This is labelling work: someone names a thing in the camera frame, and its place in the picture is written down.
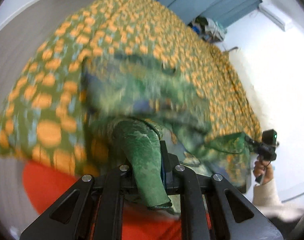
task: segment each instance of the hand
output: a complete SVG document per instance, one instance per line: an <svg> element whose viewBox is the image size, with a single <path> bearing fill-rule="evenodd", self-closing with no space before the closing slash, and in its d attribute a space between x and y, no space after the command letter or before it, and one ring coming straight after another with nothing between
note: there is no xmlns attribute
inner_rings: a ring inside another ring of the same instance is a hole
<svg viewBox="0 0 304 240"><path fill-rule="evenodd" d="M254 163L254 170L253 174L257 178L260 175L264 174L264 166L266 166L265 169L265 177L263 179L262 184L266 184L270 182L273 179L273 167L271 164L269 164L269 161L260 161L260 156L257 158L258 160Z"/></svg>

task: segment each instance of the metal screw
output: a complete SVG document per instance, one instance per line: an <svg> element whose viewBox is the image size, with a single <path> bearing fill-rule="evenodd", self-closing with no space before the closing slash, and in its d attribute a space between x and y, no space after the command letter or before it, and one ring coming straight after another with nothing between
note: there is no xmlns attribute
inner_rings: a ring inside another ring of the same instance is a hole
<svg viewBox="0 0 304 240"><path fill-rule="evenodd" d="M221 180L223 180L223 177L222 177L221 174L217 173L217 174L213 175L213 179L216 180L216 181L221 181Z"/></svg>
<svg viewBox="0 0 304 240"><path fill-rule="evenodd" d="M177 170L177 171L184 171L185 170L185 167L183 166L183 165L176 165L175 166L175 169Z"/></svg>
<svg viewBox="0 0 304 240"><path fill-rule="evenodd" d="M84 182L88 182L91 179L92 179L92 176L89 174L83 175L83 177L82 177L82 181L84 181Z"/></svg>
<svg viewBox="0 0 304 240"><path fill-rule="evenodd" d="M127 170L129 169L129 166L126 165L126 164L123 164L123 165L121 165L121 166L119 167L119 169L120 169L121 171L127 171Z"/></svg>

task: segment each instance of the gray floor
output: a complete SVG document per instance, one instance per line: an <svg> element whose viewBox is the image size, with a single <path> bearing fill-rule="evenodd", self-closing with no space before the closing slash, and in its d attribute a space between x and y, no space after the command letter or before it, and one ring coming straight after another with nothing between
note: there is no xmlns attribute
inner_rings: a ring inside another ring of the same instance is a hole
<svg viewBox="0 0 304 240"><path fill-rule="evenodd" d="M94 0L41 0L0 31L0 104L28 59L72 12ZM0 159L0 221L20 234L36 217L22 187L24 164Z"/></svg>

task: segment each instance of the white air conditioner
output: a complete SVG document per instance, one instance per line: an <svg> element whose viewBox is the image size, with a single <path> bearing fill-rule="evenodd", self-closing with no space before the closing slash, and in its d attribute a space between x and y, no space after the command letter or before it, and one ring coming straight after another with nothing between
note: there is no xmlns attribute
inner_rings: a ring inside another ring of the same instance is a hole
<svg viewBox="0 0 304 240"><path fill-rule="evenodd" d="M287 31L293 27L292 19L273 4L260 3L259 10L282 30Z"/></svg>

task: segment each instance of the cuff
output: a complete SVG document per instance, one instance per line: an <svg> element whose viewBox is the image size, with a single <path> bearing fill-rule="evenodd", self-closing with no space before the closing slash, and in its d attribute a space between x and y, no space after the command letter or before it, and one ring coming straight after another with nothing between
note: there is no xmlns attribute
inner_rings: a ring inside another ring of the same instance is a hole
<svg viewBox="0 0 304 240"><path fill-rule="evenodd" d="M275 180L272 179L264 185L253 187L253 205L255 206L278 206L282 205L276 190Z"/></svg>

